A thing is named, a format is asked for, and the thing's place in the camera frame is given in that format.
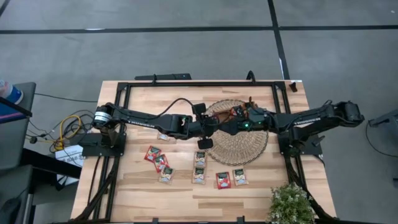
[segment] woven placemat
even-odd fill
[[[244,103],[241,100],[221,100],[209,106],[206,114],[224,111],[233,106]],[[223,131],[216,131],[212,136],[213,147],[206,150],[215,161],[228,165],[240,166],[257,159],[266,149],[268,131],[240,132],[230,135]]]

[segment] green plant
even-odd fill
[[[314,223],[314,212],[307,193],[295,184],[273,188],[269,218],[280,224]]]

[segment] black robotic arm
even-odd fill
[[[153,115],[107,103],[97,107],[93,126],[104,136],[110,137],[108,142],[110,147],[115,138],[113,130],[117,124],[124,123],[154,128],[175,139],[201,138],[198,142],[200,149],[213,146],[211,139],[208,138],[217,130],[231,135],[240,131],[270,131],[276,134],[288,131],[293,147],[299,147],[300,142],[306,141],[312,135],[337,126],[355,127],[364,120],[358,106],[350,101],[335,105],[327,101],[319,108],[294,114],[267,111],[259,108],[251,99],[247,103],[213,113],[211,116],[205,114],[204,103],[192,105],[192,111],[195,120],[185,114]]]

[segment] wire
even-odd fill
[[[35,95],[47,96],[47,97],[56,98],[56,99],[60,99],[60,100],[69,100],[69,101],[76,101],[76,102],[83,102],[83,103],[97,103],[98,102],[98,101],[91,101],[91,100],[74,100],[74,99],[69,99],[69,98],[64,98],[64,97],[51,96],[51,95],[42,94],[42,93],[35,93]]]
[[[100,158],[101,158],[101,157],[98,156],[97,162],[95,163],[95,166],[94,166],[93,178],[91,178],[90,191],[88,192],[87,206],[90,204],[91,192],[93,191],[93,185],[94,185],[95,174],[97,173],[97,167],[98,167],[98,163],[99,163],[99,161],[100,161]]]
[[[369,145],[372,146],[372,148],[373,148],[376,152],[378,152],[378,153],[380,153],[380,154],[382,154],[382,155],[398,158],[398,156],[390,155],[390,154],[381,152],[381,151],[379,151],[378,149],[376,149],[376,148],[373,146],[373,144],[371,143],[371,141],[370,141],[370,139],[369,139],[369,136],[368,136],[368,126],[369,126],[369,122],[366,124],[366,129],[365,129],[365,135],[366,135],[366,139],[368,140]]]
[[[94,119],[94,118],[93,118],[91,115],[89,115],[89,114],[83,114],[83,115],[81,115],[81,116],[80,116],[80,119],[82,119],[82,118],[85,117],[85,116],[89,117],[91,120]],[[63,133],[64,135],[67,135],[66,132],[67,132],[69,129],[75,131],[75,129],[73,128],[73,126],[74,126],[74,125],[78,125],[78,124],[75,124],[76,121],[78,121],[78,118],[74,119],[71,123],[68,124],[68,126],[65,128],[65,131],[64,131],[64,133]],[[87,129],[85,128],[85,125],[87,125],[87,124],[78,125],[78,129],[81,128],[81,129],[87,131]]]
[[[46,130],[43,130],[43,129],[40,129],[40,128],[36,127],[36,125],[35,125],[31,120],[29,120],[29,123],[30,123],[35,129],[37,129],[38,131],[43,131],[43,132],[47,133]]]
[[[53,140],[37,140],[38,142],[54,143]]]
[[[150,119],[156,119],[156,118],[162,116],[162,115],[165,114],[176,102],[178,102],[178,101],[180,101],[180,100],[183,100],[183,101],[186,101],[187,103],[189,103],[189,104],[192,106],[193,113],[194,113],[195,115],[198,115],[198,113],[197,113],[195,107],[193,106],[193,103],[192,103],[191,101],[185,99],[185,98],[178,98],[178,99],[174,100],[163,112],[161,112],[160,114],[158,114],[158,115],[156,115],[156,116],[154,116],[154,117],[151,117],[151,118],[143,118],[143,117],[138,117],[138,116],[133,116],[133,115],[131,115],[131,114],[127,114],[127,113],[123,112],[122,110],[120,110],[119,107],[116,106],[116,105],[112,105],[112,107],[113,107],[114,109],[116,109],[117,111],[119,111],[120,113],[126,115],[126,116],[130,116],[130,117],[133,117],[133,118],[140,118],[140,119],[150,120]]]
[[[29,130],[29,129],[28,129],[28,131],[31,132],[32,134],[36,135],[35,137],[40,137],[39,134],[36,134],[35,132],[33,132],[33,131]]]
[[[203,125],[203,126],[219,126],[219,125],[223,124],[225,121],[227,121],[228,119],[229,119],[229,115],[224,120],[222,120],[220,122],[217,122],[216,124],[206,124],[206,125]]]
[[[75,111],[75,112],[73,112],[72,114],[70,114],[70,115],[68,115],[68,116],[71,116],[71,115],[74,115],[74,114],[77,114],[77,113],[80,113],[80,112],[89,112],[90,114],[92,114],[92,115],[94,116],[94,113],[91,112],[91,111],[89,111],[89,110],[78,110],[78,111]],[[58,125],[61,124],[61,122],[62,122],[62,121],[58,122],[58,124],[56,124],[56,125],[51,129],[51,131],[46,132],[47,134],[45,134],[44,136],[43,136],[42,134],[41,134],[41,135],[36,134],[36,136],[30,136],[30,135],[27,135],[27,136],[28,136],[28,137],[38,137],[38,138],[44,138],[44,137],[46,137],[46,136],[50,136],[50,137],[54,140],[54,138],[50,135],[50,133],[51,133],[52,131],[54,131],[54,129],[57,128]]]
[[[330,105],[331,103],[332,103],[332,100],[326,100],[326,102],[322,106]]]
[[[66,136],[66,135],[65,135],[65,139],[74,137],[74,135],[75,135],[75,134],[79,131],[79,129],[80,129],[80,126],[81,126],[81,119],[80,119],[79,116],[77,116],[77,115],[71,115],[71,116],[67,116],[65,119],[63,119],[63,120],[61,121],[61,123],[60,123],[60,137],[59,137],[57,140],[55,140],[55,142],[54,142],[54,143],[55,143],[55,144],[54,144],[54,149],[55,149],[56,151],[63,150],[63,149],[65,148],[65,144],[63,143],[63,132],[62,132],[63,129],[62,129],[62,126],[63,126],[63,123],[64,123],[66,120],[70,119],[70,118],[76,118],[76,119],[79,120],[79,128],[78,128],[76,131],[72,132],[71,135],[69,135],[69,136]]]

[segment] wooden table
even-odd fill
[[[114,102],[117,84],[117,81],[103,82],[98,105]],[[297,83],[297,89],[296,93],[287,91],[292,113],[308,109],[303,84]],[[129,109],[152,114],[162,112],[178,97],[185,97],[194,104],[203,102],[211,105],[223,99],[247,101],[252,96],[260,107],[275,111],[272,90],[268,86],[134,87],[131,91]],[[283,109],[281,95],[279,100]],[[192,111],[190,105],[179,101],[168,113],[192,114]],[[163,222],[236,221],[236,217],[242,215],[246,221],[264,221],[271,205],[271,187],[287,182],[284,159],[279,154],[277,136],[273,133],[269,134],[265,152],[243,166],[249,185],[235,187],[232,183],[232,189],[218,190],[215,174],[223,171],[231,174],[237,167],[224,166],[208,158],[206,185],[192,184],[193,152],[198,149],[197,139],[158,140],[156,130],[133,125],[128,125],[126,132],[128,139],[119,165],[112,222],[149,222],[153,217]],[[144,160],[150,145],[159,147],[170,166],[177,170],[172,185],[158,182],[154,165]],[[84,162],[72,218],[79,215],[87,204],[96,160],[96,157],[90,157]],[[302,156],[302,161],[309,191],[327,213],[335,216],[323,164],[313,156]],[[98,188],[101,164],[102,161],[96,173],[93,195]],[[105,195],[100,218],[104,217],[106,199]]]

